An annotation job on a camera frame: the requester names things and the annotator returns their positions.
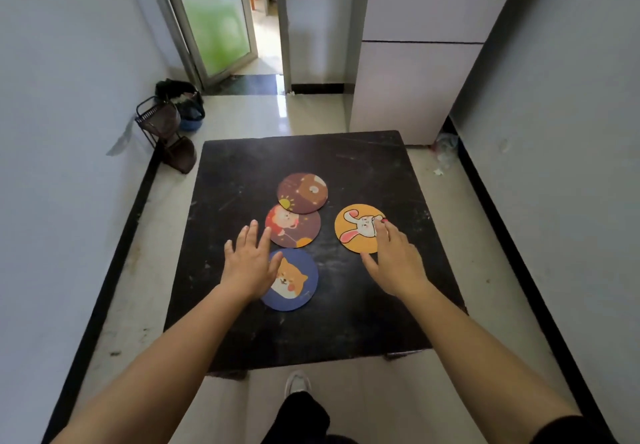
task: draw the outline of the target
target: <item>forearm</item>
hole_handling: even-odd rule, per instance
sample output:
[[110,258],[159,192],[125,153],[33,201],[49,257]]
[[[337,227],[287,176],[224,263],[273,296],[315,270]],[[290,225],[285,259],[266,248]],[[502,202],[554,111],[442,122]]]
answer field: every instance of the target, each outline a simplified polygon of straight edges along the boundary
[[578,412],[431,283],[403,297],[460,398],[493,443],[528,443],[549,422]]
[[55,443],[168,442],[245,303],[216,286],[96,396]]

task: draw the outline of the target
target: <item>baseboard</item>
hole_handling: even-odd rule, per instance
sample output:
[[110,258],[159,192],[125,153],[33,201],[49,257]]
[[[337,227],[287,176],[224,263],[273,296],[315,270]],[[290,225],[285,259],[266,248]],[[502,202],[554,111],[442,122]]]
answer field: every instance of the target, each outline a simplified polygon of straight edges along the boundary
[[344,93],[344,83],[293,83],[291,91],[296,95]]
[[84,376],[89,368],[89,363],[91,363],[93,351],[95,350],[98,338],[102,332],[102,326],[104,325],[104,321],[107,319],[109,306],[111,305],[113,294],[115,293],[118,280],[120,279],[120,274],[122,273],[125,261],[127,260],[127,255],[129,254],[131,243],[133,242],[133,237],[138,229],[140,215],[142,214],[142,210],[145,208],[151,186],[156,177],[158,166],[161,163],[161,158],[161,149],[156,148],[154,154],[151,156],[151,160],[149,161],[147,172],[142,178],[142,183],[140,184],[138,195],[133,202],[129,217],[125,222],[122,235],[120,236],[120,241],[116,246],[113,259],[109,265],[109,270],[107,271],[107,275],[102,283],[98,299],[95,301],[95,305],[93,306],[93,312],[86,325],[86,329],[84,330],[84,335],[80,341],[78,350],[76,351],[76,356],[71,364],[71,368],[69,369],[62,391],[60,392],[60,397],[53,409],[51,419],[49,419],[49,425],[47,426],[47,430],[42,438],[42,444],[49,444],[53,439],[55,439],[60,431],[67,426],[69,419],[71,418],[71,413],[76,405],[76,400],[80,393]]
[[[447,118],[443,130],[445,132],[458,134],[450,118]],[[460,157],[460,163],[464,167],[467,177],[469,178],[469,181],[475,189],[476,195],[483,206],[484,213],[487,218],[489,218],[489,222],[491,223],[493,231],[495,231],[496,237],[502,246],[502,250],[504,251],[504,254],[507,255],[509,264],[520,283],[520,287],[522,287],[522,291],[527,297],[527,301],[529,301],[529,305],[538,320],[540,329],[549,343],[549,347],[551,348],[558,366],[563,373],[564,379],[573,394],[573,398],[580,408],[580,412],[592,423],[599,425],[601,428],[610,432],[609,426],[604,420],[589,387],[587,387],[587,383],[584,381],[584,378],[580,373],[580,369],[573,359],[571,351],[569,351],[558,326],[556,326],[556,322],[554,321],[551,312],[549,312],[544,299],[542,299],[538,286],[536,286],[536,283],[531,277],[531,273],[529,272],[529,269],[527,269],[527,266],[518,252],[515,243],[513,243],[513,239],[511,238],[504,221],[500,218],[497,208],[493,204],[488,191],[484,187],[484,183],[476,171],[476,167],[474,166],[471,157],[469,157],[462,139],[458,141],[458,156]]]

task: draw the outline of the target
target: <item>rabbit ear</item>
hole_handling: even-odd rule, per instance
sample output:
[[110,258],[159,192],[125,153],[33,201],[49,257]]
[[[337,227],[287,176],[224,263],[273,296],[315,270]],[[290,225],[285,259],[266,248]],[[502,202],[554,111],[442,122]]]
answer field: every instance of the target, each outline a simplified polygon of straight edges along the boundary
[[348,242],[350,242],[351,240],[353,240],[353,237],[355,237],[358,234],[358,230],[349,230],[344,232],[342,235],[340,235],[340,241],[343,244],[347,244]]
[[358,223],[358,220],[356,220],[356,216],[358,216],[358,210],[357,209],[350,209],[349,211],[347,211],[344,214],[344,219],[347,221],[350,221],[351,223]]

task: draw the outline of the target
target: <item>rabbit illustration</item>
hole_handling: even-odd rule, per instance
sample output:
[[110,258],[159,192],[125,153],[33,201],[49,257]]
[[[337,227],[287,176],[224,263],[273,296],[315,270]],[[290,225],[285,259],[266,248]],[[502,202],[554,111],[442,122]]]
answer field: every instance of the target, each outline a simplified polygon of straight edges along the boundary
[[357,228],[355,230],[348,230],[340,235],[340,241],[343,244],[350,242],[357,235],[362,235],[367,238],[373,238],[376,236],[376,228],[373,226],[373,220],[382,220],[382,215],[369,215],[361,218],[356,218],[356,216],[358,216],[357,209],[352,209],[344,214],[344,219],[350,223],[354,223]]

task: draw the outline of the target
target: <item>blue coaster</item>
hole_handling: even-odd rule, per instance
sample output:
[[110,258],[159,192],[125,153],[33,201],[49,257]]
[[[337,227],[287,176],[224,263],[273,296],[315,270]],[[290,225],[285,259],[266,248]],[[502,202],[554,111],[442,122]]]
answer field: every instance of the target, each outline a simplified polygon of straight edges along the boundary
[[302,249],[276,250],[269,254],[269,260],[278,252],[284,258],[262,302],[276,311],[293,311],[308,303],[316,292],[318,268],[311,255]]

